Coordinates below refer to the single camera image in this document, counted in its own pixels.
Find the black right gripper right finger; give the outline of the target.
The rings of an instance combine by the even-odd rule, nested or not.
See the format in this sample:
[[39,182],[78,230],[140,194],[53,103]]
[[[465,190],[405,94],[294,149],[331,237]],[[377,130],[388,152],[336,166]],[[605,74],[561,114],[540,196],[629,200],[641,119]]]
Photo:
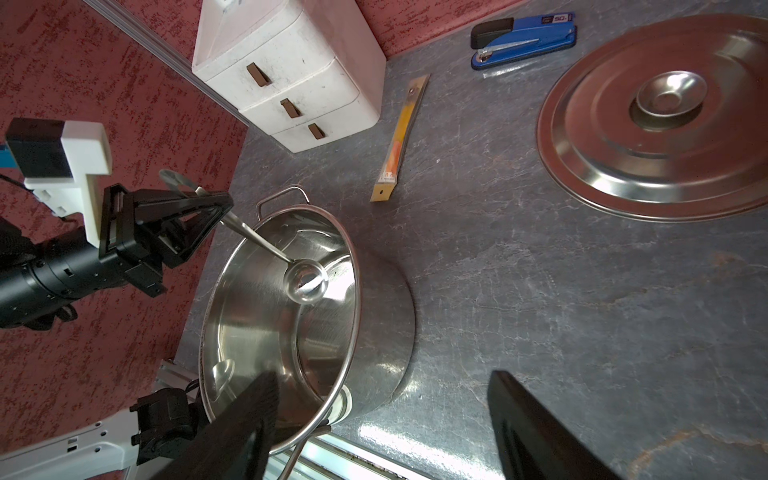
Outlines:
[[487,400],[505,478],[618,477],[509,372],[491,373]]

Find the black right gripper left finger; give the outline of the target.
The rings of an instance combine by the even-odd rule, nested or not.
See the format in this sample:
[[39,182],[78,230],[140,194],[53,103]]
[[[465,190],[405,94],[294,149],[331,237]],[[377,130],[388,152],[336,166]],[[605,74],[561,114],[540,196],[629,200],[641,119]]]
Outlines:
[[261,479],[274,444],[279,384],[260,374],[156,479]]

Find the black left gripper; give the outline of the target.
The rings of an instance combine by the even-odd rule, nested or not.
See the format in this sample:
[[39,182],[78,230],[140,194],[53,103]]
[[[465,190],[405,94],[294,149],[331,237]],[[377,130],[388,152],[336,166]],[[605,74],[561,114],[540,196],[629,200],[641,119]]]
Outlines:
[[233,207],[228,193],[185,196],[168,190],[104,191],[99,245],[100,290],[130,284],[150,297],[166,292],[163,264],[176,268],[195,254]]

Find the long steel ladle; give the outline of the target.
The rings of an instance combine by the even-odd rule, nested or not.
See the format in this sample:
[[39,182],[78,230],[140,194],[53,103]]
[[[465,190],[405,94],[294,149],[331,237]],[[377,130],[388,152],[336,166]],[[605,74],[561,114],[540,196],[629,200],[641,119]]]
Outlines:
[[[209,194],[207,190],[196,182],[176,171],[162,169],[159,172],[159,176],[170,190],[182,195],[202,197]],[[228,212],[221,220],[221,223],[248,241],[259,245],[287,265],[283,275],[283,287],[286,295],[293,302],[309,305],[316,303],[324,296],[329,284],[329,275],[320,263],[311,259],[292,259],[288,257],[282,250],[279,250],[259,235],[232,212]]]

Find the steel pot lid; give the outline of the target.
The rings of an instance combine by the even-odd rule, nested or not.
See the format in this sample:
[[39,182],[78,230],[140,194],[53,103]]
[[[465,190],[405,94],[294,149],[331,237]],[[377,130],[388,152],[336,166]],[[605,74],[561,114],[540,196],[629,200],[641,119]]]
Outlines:
[[544,101],[538,151],[597,210],[682,223],[767,203],[767,22],[710,14],[625,33]]

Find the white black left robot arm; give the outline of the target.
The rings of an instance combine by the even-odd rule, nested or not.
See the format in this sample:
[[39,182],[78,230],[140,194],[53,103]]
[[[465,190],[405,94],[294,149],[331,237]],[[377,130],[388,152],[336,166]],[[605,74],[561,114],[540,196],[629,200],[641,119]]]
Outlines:
[[90,244],[79,227],[35,244],[8,221],[1,223],[1,326],[49,331],[56,321],[87,316],[116,328],[109,346],[147,352],[144,335],[178,332],[192,290],[167,299],[163,270],[190,260],[230,212],[229,194],[191,197],[163,190],[107,188],[102,225]]

